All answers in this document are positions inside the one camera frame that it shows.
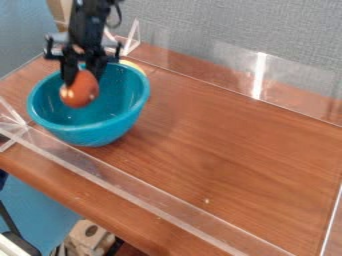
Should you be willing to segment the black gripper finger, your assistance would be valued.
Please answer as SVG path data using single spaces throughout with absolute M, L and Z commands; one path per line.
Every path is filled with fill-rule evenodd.
M 62 58 L 60 72 L 66 85 L 71 86 L 79 72 L 78 58 L 74 55 L 68 55 Z
M 108 58 L 106 56 L 92 56 L 86 61 L 86 69 L 92 73 L 96 79 L 102 78 Z

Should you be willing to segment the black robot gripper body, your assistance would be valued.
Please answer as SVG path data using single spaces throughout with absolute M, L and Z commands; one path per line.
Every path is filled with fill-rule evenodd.
M 110 9 L 72 9 L 68 31 L 46 35 L 44 58 L 59 61 L 103 58 L 107 62 L 118 62 L 122 43 L 103 42 L 110 14 Z

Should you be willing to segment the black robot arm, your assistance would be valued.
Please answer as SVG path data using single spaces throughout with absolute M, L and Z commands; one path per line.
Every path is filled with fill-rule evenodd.
M 120 3 L 124 0 L 72 0 L 68 30 L 46 35 L 44 58 L 60 63 L 60 76 L 67 87 L 75 83 L 80 73 L 79 62 L 100 80 L 108 63 L 118 63 L 123 44 L 114 43 L 115 53 L 106 53 L 104 28 L 122 24 Z

